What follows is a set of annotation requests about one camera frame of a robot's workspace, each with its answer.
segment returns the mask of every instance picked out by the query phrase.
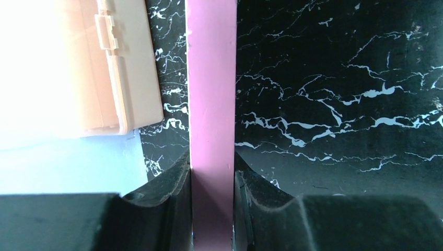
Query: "pink object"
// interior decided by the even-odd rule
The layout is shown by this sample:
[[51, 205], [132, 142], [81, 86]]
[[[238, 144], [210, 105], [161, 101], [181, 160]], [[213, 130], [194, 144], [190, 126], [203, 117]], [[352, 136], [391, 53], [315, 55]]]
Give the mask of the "pink object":
[[194, 250], [232, 250], [236, 0], [188, 0]]

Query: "white vein pattern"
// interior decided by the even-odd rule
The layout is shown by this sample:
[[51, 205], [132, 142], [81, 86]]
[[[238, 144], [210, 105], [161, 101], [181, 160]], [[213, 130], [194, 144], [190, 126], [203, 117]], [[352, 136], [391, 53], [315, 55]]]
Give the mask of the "white vein pattern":
[[184, 1], [148, 0], [165, 119], [140, 129], [148, 179], [169, 168], [189, 147]]
[[[370, 11], [384, 8], [371, 1], [343, 10], [334, 0], [259, 2], [263, 17], [238, 18], [236, 146], [324, 165], [366, 163], [356, 167], [363, 173], [443, 159], [443, 146], [422, 135], [443, 132], [443, 58], [428, 56], [441, 22], [360, 26], [358, 19], [366, 24]], [[411, 134], [418, 149], [405, 141], [356, 150], [368, 137]]]

